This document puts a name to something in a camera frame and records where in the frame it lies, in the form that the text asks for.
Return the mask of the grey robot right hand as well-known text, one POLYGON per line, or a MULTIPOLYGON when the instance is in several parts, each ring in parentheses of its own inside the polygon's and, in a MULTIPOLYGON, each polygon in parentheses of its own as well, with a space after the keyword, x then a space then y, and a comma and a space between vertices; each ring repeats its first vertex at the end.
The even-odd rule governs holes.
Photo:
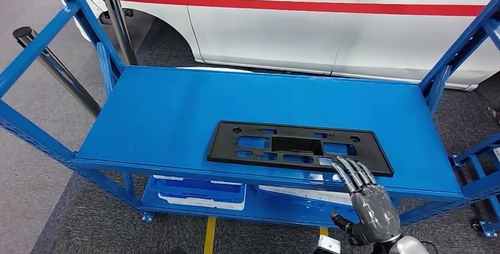
POLYGON ((354 223, 332 211, 331 220, 345 231, 356 245, 372 245, 397 240, 400 219, 386 189, 360 161, 337 156, 332 168, 345 184, 359 222, 354 223))

